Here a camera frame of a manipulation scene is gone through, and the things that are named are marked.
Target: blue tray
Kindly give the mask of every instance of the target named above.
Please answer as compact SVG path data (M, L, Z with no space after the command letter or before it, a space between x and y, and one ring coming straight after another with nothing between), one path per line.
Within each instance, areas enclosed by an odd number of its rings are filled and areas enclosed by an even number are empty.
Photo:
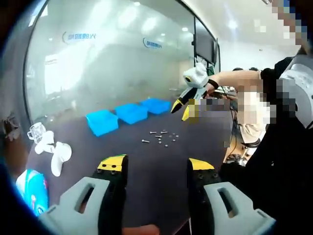
M160 99L147 99L140 104L148 109L148 111L152 114L162 114L165 112L168 112L170 110L171 102L170 101L164 101Z
M108 110L87 114L86 119L88 126L97 137L118 129L118 117Z
M134 124L148 117L147 108L137 104L125 104L115 108L116 115L128 124Z

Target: desk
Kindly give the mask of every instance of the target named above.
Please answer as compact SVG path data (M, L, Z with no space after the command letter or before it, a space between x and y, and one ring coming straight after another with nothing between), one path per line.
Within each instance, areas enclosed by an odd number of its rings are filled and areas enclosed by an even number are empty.
M210 162L219 168L229 143L232 119L228 111L206 112L196 124L182 122L184 108L175 114L153 116L95 137L84 117L55 126L55 141L72 147L71 159L63 164L60 177L51 173L52 154L37 155L34 146L27 168L44 174L48 182L50 205L58 204L60 195L85 176L91 176L100 161L118 154L129 155L127 199L123 225L134 227L155 223L163 235L172 234L188 216L186 163L188 158ZM162 144L150 131L179 135L176 142L168 137Z

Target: cable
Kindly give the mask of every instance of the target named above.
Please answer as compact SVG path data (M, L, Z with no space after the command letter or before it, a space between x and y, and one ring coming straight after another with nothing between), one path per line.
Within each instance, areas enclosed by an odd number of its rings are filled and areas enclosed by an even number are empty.
M224 90L224 87L221 86L221 88L222 88L224 94L226 95L226 98L229 99L229 96L226 94L226 92ZM229 110L230 110L230 113L231 113L231 117L233 119L233 126L232 126L232 128L234 128L234 126L235 126L235 128L237 128L237 123L235 122L235 119L234 119L234 116L233 116L233 112L231 111L230 105L229 105ZM231 138L230 138L229 146L231 144L231 141L233 140L233 137L234 137L233 130L231 130ZM234 147L234 149L230 152L230 154L227 157L229 157L235 151L236 147L237 147L237 136L235 135L235 147Z

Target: glass wall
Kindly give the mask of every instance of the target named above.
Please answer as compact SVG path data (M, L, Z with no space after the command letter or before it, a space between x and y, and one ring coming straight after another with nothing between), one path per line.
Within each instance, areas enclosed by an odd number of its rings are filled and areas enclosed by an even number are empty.
M194 18L175 0L50 0L44 12L25 66L33 122L170 100L193 66Z

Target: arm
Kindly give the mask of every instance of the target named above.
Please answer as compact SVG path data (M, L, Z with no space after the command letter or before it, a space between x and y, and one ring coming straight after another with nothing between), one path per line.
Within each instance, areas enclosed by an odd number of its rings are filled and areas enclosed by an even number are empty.
M237 91L249 90L251 86L262 89L262 80L259 71L231 71L220 72L210 76L210 79L217 82L219 86L232 86Z

